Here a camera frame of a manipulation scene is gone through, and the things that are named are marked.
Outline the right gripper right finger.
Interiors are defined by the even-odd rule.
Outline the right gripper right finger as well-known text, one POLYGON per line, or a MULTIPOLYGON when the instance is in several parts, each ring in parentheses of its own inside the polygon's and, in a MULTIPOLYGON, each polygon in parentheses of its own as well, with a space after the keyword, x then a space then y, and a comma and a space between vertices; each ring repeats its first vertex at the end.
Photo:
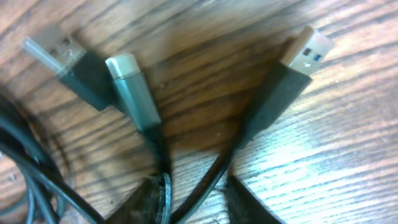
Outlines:
POLYGON ((226 206, 230 224, 282 224, 233 175, 227 178, 226 206))

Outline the braided cable grey connector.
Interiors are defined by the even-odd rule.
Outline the braided cable grey connector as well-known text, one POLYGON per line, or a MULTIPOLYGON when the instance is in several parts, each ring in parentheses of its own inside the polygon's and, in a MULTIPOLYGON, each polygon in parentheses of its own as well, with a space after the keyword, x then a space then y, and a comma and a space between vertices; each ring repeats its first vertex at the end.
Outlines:
POLYGON ((146 79, 133 54, 106 59, 119 104, 151 149, 159 177, 156 223, 170 223, 172 213, 172 165, 165 143, 162 120, 146 79))

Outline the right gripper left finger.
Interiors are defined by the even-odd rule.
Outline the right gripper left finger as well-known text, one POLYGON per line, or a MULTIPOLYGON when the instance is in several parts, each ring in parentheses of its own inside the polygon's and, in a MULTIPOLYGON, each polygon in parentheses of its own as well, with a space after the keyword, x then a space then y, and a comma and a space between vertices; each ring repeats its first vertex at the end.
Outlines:
POLYGON ((146 179, 130 197, 106 219, 105 224, 159 224, 163 222, 164 187, 146 179))

